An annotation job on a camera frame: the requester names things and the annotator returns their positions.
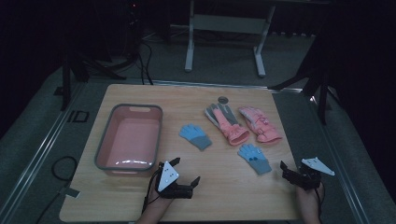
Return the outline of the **blue knit glove with dots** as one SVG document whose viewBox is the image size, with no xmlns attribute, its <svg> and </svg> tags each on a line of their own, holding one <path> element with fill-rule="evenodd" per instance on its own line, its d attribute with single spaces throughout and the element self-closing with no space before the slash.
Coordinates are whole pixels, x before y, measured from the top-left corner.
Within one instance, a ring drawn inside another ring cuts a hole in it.
<svg viewBox="0 0 396 224">
<path fill-rule="evenodd" d="M 269 161 L 259 147 L 244 144 L 239 148 L 237 154 L 250 165 L 257 175 L 264 175 L 272 171 Z"/>
</svg>

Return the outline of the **dark equipment with red light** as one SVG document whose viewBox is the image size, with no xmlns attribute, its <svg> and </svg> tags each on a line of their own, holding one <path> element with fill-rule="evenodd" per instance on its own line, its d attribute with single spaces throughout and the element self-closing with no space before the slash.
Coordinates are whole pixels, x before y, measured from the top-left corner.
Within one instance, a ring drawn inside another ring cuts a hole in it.
<svg viewBox="0 0 396 224">
<path fill-rule="evenodd" d="M 139 53 L 142 37 L 142 4 L 140 0 L 125 0 L 126 42 L 124 54 L 135 60 Z"/>
</svg>

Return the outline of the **plain blue knit glove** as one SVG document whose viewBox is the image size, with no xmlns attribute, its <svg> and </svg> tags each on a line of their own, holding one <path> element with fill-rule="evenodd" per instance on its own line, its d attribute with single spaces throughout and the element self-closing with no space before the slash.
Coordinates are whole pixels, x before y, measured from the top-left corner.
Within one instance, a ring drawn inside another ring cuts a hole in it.
<svg viewBox="0 0 396 224">
<path fill-rule="evenodd" d="M 212 141 L 198 125 L 187 124 L 182 126 L 179 135 L 199 150 L 205 150 L 212 145 Z"/>
</svg>

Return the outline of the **pink plastic basin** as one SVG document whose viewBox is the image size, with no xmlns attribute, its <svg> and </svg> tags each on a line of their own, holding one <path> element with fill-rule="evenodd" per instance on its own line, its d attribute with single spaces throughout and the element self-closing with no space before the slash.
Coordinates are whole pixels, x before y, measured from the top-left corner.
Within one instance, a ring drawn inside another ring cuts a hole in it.
<svg viewBox="0 0 396 224">
<path fill-rule="evenodd" d="M 157 159 L 162 122 L 158 105 L 115 105 L 94 164 L 107 175 L 149 175 Z"/>
</svg>

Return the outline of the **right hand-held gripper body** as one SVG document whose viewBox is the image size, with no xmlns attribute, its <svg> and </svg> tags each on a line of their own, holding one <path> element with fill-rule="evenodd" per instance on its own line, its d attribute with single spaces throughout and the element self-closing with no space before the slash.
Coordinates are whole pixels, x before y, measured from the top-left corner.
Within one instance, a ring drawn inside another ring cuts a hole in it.
<svg viewBox="0 0 396 224">
<path fill-rule="evenodd" d="M 304 190 L 317 189 L 320 185 L 322 174 L 335 175 L 335 171 L 330 169 L 318 157 L 302 159 L 299 171 L 296 185 Z"/>
</svg>

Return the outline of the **person's left hand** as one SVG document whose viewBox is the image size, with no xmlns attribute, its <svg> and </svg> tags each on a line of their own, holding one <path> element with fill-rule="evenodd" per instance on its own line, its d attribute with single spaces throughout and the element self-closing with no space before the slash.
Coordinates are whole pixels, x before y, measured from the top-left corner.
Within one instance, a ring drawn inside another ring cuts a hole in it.
<svg viewBox="0 0 396 224">
<path fill-rule="evenodd" d="M 167 209 L 173 201 L 173 199 L 165 199 L 159 195 L 155 189 L 155 182 L 150 184 L 148 194 L 148 208 Z"/>
</svg>

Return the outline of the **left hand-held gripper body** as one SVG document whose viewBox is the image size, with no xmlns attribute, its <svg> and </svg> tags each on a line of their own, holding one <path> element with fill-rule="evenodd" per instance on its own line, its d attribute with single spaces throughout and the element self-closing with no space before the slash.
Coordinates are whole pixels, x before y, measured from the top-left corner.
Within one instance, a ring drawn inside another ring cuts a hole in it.
<svg viewBox="0 0 396 224">
<path fill-rule="evenodd" d="M 179 185 L 177 180 L 179 173 L 170 161 L 159 164 L 159 177 L 156 180 L 155 189 L 165 199 L 190 199 L 193 194 L 191 185 Z"/>
</svg>

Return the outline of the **person's right hand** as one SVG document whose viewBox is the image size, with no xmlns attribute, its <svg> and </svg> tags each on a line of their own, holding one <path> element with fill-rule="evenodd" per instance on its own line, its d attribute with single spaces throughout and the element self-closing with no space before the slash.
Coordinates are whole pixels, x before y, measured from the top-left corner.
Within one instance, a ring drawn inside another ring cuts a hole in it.
<svg viewBox="0 0 396 224">
<path fill-rule="evenodd" d="M 304 190 L 296 188 L 296 202 L 302 214 L 317 213 L 324 198 L 323 185 L 320 184 L 317 189 Z"/>
</svg>

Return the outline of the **pink glove with grey palm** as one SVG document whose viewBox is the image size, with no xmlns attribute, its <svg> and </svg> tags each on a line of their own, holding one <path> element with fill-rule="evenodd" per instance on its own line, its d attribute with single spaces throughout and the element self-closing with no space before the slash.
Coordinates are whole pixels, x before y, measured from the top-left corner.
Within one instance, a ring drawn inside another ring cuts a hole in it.
<svg viewBox="0 0 396 224">
<path fill-rule="evenodd" d="M 205 109 L 205 115 L 223 133 L 231 146 L 238 146 L 248 140 L 249 131 L 240 125 L 228 105 L 212 104 Z"/>
</svg>

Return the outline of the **black tripod stand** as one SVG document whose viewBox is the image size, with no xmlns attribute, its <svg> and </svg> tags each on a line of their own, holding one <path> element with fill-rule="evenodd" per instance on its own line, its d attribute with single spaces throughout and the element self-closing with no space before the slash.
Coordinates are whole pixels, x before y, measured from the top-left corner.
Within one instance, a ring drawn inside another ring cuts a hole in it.
<svg viewBox="0 0 396 224">
<path fill-rule="evenodd" d="M 86 66 L 89 66 L 101 74 L 104 74 L 113 79 L 125 79 L 120 75 L 116 74 L 116 70 L 125 68 L 132 64 L 132 60 L 127 59 L 125 62 L 104 66 L 88 55 L 77 51 L 73 48 L 68 48 L 63 55 L 63 67 L 62 67 L 62 86 L 58 87 L 55 91 L 55 95 L 63 97 L 63 104 L 61 110 L 65 111 L 68 105 L 71 103 L 71 74 L 74 74 L 77 81 L 87 82 L 89 80 L 89 73 Z"/>
<path fill-rule="evenodd" d="M 291 84 L 306 78 L 307 81 L 302 93 L 306 97 L 313 97 L 319 91 L 318 118 L 325 125 L 327 92 L 331 82 L 330 75 L 336 68 L 336 56 L 337 45 L 335 43 L 316 39 L 306 53 L 296 75 L 279 84 L 270 86 L 269 90 L 281 91 Z"/>
</svg>

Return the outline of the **white metal desk frame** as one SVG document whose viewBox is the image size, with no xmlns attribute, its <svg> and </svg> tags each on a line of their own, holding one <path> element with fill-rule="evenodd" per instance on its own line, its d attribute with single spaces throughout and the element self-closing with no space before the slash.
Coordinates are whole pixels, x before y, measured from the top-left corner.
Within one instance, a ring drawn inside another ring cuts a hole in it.
<svg viewBox="0 0 396 224">
<path fill-rule="evenodd" d="M 265 64 L 262 58 L 262 48 L 272 24 L 273 17 L 276 13 L 276 7 L 282 4 L 309 5 L 309 6 L 327 6 L 331 1 L 325 0 L 261 0 L 267 4 L 264 11 L 264 19 L 250 17 L 232 17 L 220 15 L 196 14 L 194 12 L 194 1 L 190 0 L 190 18 L 189 18 L 189 41 L 186 53 L 184 70 L 189 73 L 193 68 L 194 56 L 194 31 L 213 31 L 225 33 L 238 33 L 259 35 L 260 41 L 253 47 L 253 56 L 256 64 L 258 77 L 265 77 Z"/>
</svg>

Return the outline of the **pink padded glove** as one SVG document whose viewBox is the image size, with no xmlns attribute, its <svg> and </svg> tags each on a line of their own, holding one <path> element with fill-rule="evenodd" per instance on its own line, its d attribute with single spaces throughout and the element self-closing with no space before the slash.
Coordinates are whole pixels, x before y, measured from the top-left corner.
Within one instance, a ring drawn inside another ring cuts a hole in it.
<svg viewBox="0 0 396 224">
<path fill-rule="evenodd" d="M 259 109 L 252 106 L 241 106 L 238 111 L 244 117 L 247 126 L 257 134 L 257 141 L 263 144 L 273 144 L 282 136 L 272 125 L 268 117 Z"/>
</svg>

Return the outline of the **grey floor tape piece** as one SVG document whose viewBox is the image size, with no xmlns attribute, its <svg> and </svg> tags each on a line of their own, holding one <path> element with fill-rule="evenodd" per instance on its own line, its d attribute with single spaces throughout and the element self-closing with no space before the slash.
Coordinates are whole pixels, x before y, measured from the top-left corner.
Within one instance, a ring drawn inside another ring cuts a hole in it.
<svg viewBox="0 0 396 224">
<path fill-rule="evenodd" d="M 80 194 L 80 192 L 76 189 L 71 189 L 69 187 L 63 187 L 59 190 L 59 193 L 64 196 L 72 197 L 72 198 L 77 198 Z"/>
</svg>

